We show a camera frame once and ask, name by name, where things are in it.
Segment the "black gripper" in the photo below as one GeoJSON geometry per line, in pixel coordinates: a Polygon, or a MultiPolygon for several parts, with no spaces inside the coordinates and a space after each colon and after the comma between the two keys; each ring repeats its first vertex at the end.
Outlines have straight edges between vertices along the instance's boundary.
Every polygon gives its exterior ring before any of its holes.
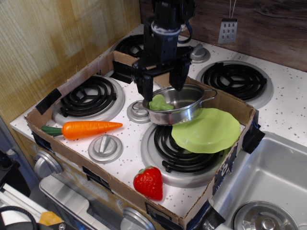
{"type": "Polygon", "coordinates": [[[169,83],[180,91],[189,72],[190,46],[178,47],[190,38],[179,41],[182,31],[181,23],[161,24],[156,20],[146,20],[144,23],[144,55],[133,66],[133,80],[138,92],[146,101],[153,98],[153,78],[169,73],[169,83]]]}

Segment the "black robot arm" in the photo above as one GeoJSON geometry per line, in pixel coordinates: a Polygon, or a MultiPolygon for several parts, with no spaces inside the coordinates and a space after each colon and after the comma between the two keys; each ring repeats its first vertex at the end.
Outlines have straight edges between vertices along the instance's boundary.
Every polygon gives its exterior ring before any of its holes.
{"type": "Polygon", "coordinates": [[[178,39],[185,25],[190,33],[189,20],[195,15],[192,0],[153,0],[154,15],[145,20],[143,28],[144,55],[133,63],[132,78],[138,92],[150,102],[153,98],[154,77],[169,74],[169,84],[177,91],[183,88],[191,64],[191,46],[178,39]]]}

